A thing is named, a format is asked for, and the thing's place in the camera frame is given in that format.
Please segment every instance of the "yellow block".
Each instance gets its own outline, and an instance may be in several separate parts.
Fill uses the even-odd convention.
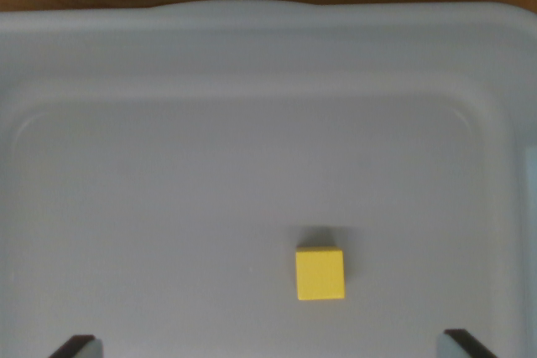
[[[341,249],[300,247],[295,257],[296,288],[300,301],[345,298]]]

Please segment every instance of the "gray plastic tub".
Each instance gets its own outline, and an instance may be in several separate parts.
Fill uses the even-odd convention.
[[[533,14],[4,13],[0,85],[1,356],[534,356]],[[316,234],[342,301],[296,298]]]

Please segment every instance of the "yellow cube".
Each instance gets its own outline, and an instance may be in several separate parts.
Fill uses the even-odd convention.
[[[296,289],[300,301],[345,298],[341,249],[300,247],[295,257]]]

